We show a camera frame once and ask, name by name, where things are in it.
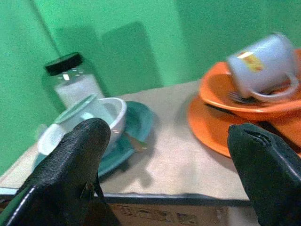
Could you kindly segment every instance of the white bowl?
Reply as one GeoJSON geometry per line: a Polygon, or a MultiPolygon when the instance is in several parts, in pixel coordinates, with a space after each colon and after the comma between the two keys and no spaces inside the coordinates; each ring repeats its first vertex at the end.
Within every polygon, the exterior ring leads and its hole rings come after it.
{"type": "Polygon", "coordinates": [[[103,157],[108,155],[114,143],[120,138],[126,123],[127,104],[120,98],[98,99],[91,95],[65,110],[57,117],[55,123],[43,133],[38,141],[38,151],[43,155],[50,154],[60,143],[63,136],[85,119],[98,117],[105,120],[111,129],[111,137],[103,157]]]}

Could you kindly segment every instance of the glass jar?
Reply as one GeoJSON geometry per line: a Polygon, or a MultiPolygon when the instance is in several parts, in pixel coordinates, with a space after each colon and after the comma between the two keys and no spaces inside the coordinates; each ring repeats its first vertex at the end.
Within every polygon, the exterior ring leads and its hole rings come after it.
{"type": "Polygon", "coordinates": [[[95,94],[104,98],[90,68],[83,64],[80,53],[71,53],[45,65],[48,84],[59,96],[66,108],[83,98],[95,94]]]}

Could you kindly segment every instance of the overturned mug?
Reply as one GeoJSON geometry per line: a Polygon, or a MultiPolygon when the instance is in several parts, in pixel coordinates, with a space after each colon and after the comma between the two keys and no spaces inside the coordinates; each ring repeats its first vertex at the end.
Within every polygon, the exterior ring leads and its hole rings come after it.
{"type": "Polygon", "coordinates": [[[293,95],[299,86],[294,49],[286,36],[273,33],[227,58],[234,84],[243,98],[273,102],[293,95]],[[283,92],[265,95],[290,80],[283,92]]]}

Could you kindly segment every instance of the cardboard box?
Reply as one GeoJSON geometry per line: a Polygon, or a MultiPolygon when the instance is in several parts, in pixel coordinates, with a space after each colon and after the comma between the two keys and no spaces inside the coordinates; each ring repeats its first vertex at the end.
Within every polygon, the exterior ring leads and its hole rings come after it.
{"type": "Polygon", "coordinates": [[[225,226],[227,208],[184,205],[109,205],[123,226],[225,226]]]}

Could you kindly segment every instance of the white powder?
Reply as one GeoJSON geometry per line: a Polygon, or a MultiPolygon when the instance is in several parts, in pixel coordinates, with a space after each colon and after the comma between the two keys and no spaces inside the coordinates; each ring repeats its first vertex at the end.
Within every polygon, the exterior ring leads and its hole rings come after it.
{"type": "Polygon", "coordinates": [[[67,108],[91,94],[96,94],[98,98],[104,98],[92,74],[81,75],[74,81],[59,84],[55,86],[55,91],[67,108]]]}

